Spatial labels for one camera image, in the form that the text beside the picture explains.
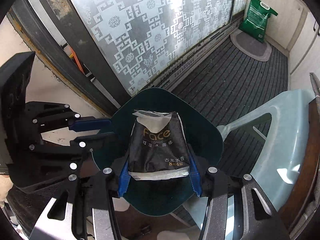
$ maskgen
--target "black tissue package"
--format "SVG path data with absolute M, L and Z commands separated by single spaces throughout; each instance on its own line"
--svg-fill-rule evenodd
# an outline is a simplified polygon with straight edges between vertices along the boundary
M 177 112 L 136 110 L 129 145 L 129 174 L 135 180 L 161 180 L 189 174 L 189 156 Z

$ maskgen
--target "hand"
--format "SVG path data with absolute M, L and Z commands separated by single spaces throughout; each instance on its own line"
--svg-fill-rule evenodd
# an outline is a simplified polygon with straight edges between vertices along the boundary
M 0 207 L 4 207 L 4 201 L 13 183 L 8 175 L 0 175 Z

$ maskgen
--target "light blue chair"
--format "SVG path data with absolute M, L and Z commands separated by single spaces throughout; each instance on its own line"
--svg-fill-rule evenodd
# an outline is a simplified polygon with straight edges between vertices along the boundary
M 242 128 L 264 143 L 250 174 L 277 211 L 289 198 L 303 164 L 309 132 L 308 104 L 314 98 L 312 90 L 285 91 L 234 122 L 217 127 L 223 140 L 232 130 Z M 270 129 L 265 137 L 254 126 L 270 119 Z M 231 200 L 229 198 L 228 218 L 233 215 Z M 203 223 L 206 204 L 207 198 L 196 196 L 183 204 L 199 227 Z

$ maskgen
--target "white wall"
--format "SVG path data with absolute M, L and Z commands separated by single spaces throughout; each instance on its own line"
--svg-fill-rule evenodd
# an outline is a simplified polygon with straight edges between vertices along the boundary
M 0 66 L 9 58 L 19 52 L 30 51 L 11 23 L 5 18 L 0 24 Z M 44 64 L 35 57 L 30 83 L 27 88 L 26 101 L 44 101 L 69 104 L 71 109 L 81 116 L 94 116 L 101 118 L 103 115 L 89 105 L 62 81 L 60 81 Z M 69 145 L 69 141 L 77 136 L 94 134 L 97 131 L 76 133 L 68 128 L 55 130 L 43 134 L 43 139 Z
M 308 12 L 301 33 L 289 55 L 289 73 L 293 73 L 308 53 L 310 46 L 317 37 L 319 25 L 311 12 Z
M 291 90 L 312 89 L 309 73 L 320 78 L 320 37 L 317 36 L 311 49 L 291 75 Z
M 306 5 L 302 0 L 261 0 L 278 13 L 278 16 L 272 15 L 268 19 L 266 34 L 279 43 L 284 49 L 293 37 L 297 29 L 303 8 Z

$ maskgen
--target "face logo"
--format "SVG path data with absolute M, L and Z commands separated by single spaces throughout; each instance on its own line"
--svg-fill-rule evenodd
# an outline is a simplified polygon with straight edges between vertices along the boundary
M 161 133 L 158 133 L 158 134 L 156 135 L 156 134 L 154 134 L 154 133 L 150 133 L 150 131 L 149 131 L 147 128 L 145 128 L 145 129 L 143 130 L 143 136 L 145 137 L 146 134 L 149 135 L 149 138 L 150 138 L 151 140 L 156 141 L 156 140 L 163 140 L 164 137 L 169 137 L 169 136 L 170 136 L 170 131 L 169 131 L 169 130 L 166 130 L 166 131 L 161 132 Z

